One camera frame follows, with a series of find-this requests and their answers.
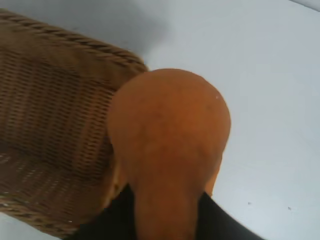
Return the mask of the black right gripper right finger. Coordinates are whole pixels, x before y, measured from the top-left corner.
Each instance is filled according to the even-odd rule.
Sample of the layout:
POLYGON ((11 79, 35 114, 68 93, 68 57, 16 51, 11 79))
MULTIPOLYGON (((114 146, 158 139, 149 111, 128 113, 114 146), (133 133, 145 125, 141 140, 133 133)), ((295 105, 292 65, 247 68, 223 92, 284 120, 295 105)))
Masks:
POLYGON ((205 191, 197 207, 195 240, 263 240, 226 213, 205 191))

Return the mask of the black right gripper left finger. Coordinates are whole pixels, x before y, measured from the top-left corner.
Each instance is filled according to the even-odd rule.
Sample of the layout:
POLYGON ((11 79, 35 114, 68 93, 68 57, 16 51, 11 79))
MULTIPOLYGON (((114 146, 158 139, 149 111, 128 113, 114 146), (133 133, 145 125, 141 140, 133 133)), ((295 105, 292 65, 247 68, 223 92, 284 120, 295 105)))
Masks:
POLYGON ((126 185, 100 214, 72 234, 74 240, 136 240, 134 194, 126 185))

